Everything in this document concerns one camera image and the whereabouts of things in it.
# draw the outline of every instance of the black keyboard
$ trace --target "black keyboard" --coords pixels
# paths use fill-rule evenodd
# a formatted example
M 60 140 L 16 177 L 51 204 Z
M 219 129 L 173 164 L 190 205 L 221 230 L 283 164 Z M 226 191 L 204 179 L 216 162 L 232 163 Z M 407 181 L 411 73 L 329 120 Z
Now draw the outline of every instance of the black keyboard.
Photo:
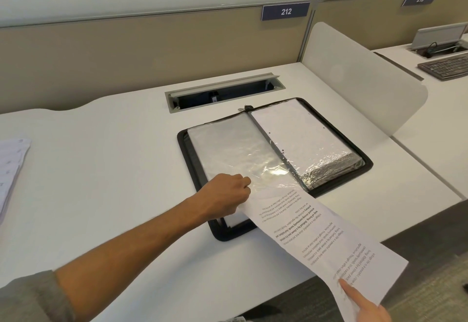
M 418 68 L 439 80 L 450 80 L 468 75 L 468 54 L 420 63 Z

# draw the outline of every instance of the gray sleeve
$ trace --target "gray sleeve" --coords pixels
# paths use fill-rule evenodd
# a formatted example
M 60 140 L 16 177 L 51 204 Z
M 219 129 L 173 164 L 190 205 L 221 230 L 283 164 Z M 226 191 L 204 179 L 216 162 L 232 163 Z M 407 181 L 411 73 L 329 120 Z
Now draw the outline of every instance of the gray sleeve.
M 52 271 L 13 280 L 0 289 L 1 322 L 73 322 L 70 301 Z

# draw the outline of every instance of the person's right hand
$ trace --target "person's right hand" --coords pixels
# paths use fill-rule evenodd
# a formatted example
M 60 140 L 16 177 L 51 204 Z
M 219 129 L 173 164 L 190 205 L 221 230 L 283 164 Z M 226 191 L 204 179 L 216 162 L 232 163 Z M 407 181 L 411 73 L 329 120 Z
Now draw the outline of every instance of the person's right hand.
M 340 279 L 339 283 L 346 295 L 360 308 L 358 322 L 392 322 L 392 318 L 382 305 L 376 306 L 343 279 Z
M 197 205 L 203 220 L 231 215 L 250 195 L 249 177 L 240 174 L 218 174 L 190 199 Z

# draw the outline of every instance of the floor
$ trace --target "floor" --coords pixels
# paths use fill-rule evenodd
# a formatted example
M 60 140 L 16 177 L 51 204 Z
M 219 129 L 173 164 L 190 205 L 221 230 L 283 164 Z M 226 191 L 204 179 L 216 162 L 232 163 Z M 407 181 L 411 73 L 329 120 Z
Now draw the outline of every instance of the floor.
M 467 322 L 468 201 L 383 242 L 409 261 L 383 306 L 394 322 Z M 243 314 L 254 322 L 342 322 L 317 277 Z

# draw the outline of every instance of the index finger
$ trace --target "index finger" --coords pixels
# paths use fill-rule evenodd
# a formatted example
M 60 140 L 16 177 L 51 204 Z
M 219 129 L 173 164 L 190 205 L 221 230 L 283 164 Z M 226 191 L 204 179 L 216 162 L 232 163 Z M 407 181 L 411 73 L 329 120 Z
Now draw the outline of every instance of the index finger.
M 362 294 L 356 288 L 349 285 L 345 280 L 339 279 L 338 281 L 346 295 L 348 295 L 349 298 L 359 306 L 359 308 L 364 308 L 367 310 L 377 308 L 375 304 L 362 296 Z
M 244 187 L 249 186 L 250 183 L 252 183 L 252 180 L 248 176 L 242 178 L 242 182 L 244 184 Z

